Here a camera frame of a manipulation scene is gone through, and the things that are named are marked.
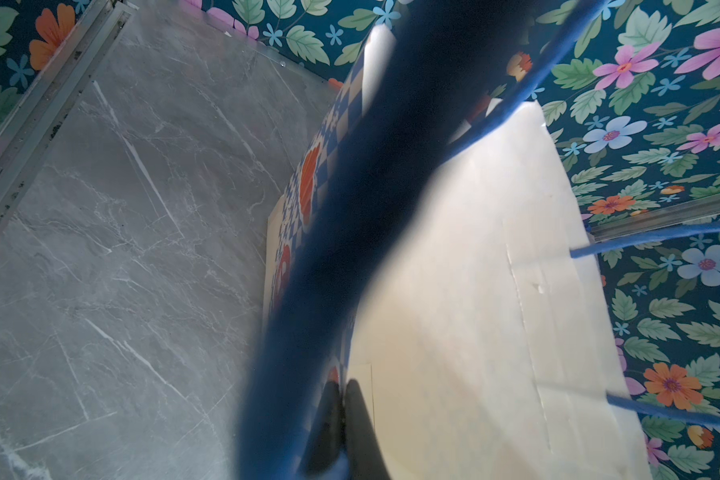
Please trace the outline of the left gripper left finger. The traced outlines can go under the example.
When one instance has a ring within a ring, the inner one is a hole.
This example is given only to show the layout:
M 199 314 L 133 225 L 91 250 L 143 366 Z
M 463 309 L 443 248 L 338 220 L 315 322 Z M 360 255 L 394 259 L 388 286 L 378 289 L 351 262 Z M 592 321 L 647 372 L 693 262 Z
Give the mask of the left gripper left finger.
M 305 477 L 318 477 L 327 473 L 338 462 L 342 445 L 342 392 L 338 382 L 329 380 L 320 398 L 300 472 Z

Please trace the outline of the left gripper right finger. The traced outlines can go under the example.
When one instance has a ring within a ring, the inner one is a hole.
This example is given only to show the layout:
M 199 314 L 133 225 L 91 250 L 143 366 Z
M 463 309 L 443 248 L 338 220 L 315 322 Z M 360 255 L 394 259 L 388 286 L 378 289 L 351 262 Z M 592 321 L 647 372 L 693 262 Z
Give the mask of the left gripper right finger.
M 359 382 L 348 382 L 344 395 L 345 447 L 349 478 L 354 480 L 390 480 Z

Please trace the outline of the blue checkered paper bag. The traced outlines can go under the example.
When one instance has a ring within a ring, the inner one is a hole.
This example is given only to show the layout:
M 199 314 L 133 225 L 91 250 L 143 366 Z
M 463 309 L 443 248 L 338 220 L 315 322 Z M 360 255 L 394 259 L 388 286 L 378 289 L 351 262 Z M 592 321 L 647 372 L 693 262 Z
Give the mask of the blue checkered paper bag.
M 720 1 L 238 1 L 337 84 L 289 181 L 239 479 L 720 479 L 720 233 L 580 258 L 720 195 Z M 343 445 L 302 457 L 325 384 Z

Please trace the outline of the aluminium cage frame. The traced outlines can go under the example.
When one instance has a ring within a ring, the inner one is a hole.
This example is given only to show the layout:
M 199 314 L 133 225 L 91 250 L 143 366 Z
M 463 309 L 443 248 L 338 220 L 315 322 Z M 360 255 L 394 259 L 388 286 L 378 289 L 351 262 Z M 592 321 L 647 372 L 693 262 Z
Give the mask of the aluminium cage frame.
M 136 16 L 130 2 L 94 1 L 36 82 L 0 126 L 0 234 L 41 168 L 43 157 L 65 123 L 96 69 L 120 40 L 123 28 Z M 720 214 L 720 195 L 688 202 L 594 232 L 593 243 L 572 251 L 580 258 L 644 244 L 720 233 L 720 222 L 691 224 L 683 216 L 704 218 Z

